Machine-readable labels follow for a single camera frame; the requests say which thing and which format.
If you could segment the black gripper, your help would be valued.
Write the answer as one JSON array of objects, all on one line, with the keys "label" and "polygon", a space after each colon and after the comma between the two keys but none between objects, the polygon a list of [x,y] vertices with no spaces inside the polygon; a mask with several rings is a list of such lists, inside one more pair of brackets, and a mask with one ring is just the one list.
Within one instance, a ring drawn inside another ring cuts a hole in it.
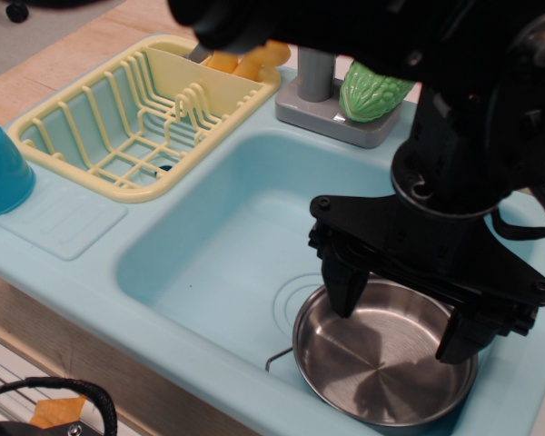
[{"label": "black gripper", "polygon": [[526,334],[545,276],[505,242],[545,239],[545,135],[413,134],[394,155],[393,193],[322,195],[310,244],[332,310],[349,318],[371,273],[453,307],[435,357],[461,364],[498,335]]}]

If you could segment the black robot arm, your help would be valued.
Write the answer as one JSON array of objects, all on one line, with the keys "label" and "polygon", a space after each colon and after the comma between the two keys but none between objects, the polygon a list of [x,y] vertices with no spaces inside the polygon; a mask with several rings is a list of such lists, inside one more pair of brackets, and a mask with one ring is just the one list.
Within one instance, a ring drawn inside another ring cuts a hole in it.
[{"label": "black robot arm", "polygon": [[526,334],[545,277],[504,240],[545,238],[545,1],[172,1],[207,48],[268,39],[421,83],[394,192],[312,200],[310,244],[333,310],[371,273],[451,305],[436,353],[458,364]]}]

